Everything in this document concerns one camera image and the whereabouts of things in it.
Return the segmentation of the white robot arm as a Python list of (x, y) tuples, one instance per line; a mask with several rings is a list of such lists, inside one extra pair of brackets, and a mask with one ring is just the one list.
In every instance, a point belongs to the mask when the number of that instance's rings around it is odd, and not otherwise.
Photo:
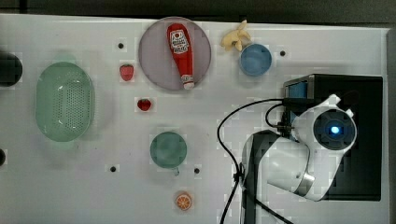
[(265, 204), (269, 185), (314, 202), (324, 198), (358, 135), (353, 112), (340, 102), (332, 94), (297, 116), (292, 139), (270, 130), (248, 138), (241, 161), (240, 224), (261, 224), (262, 213), (273, 217), (271, 224), (284, 219)]

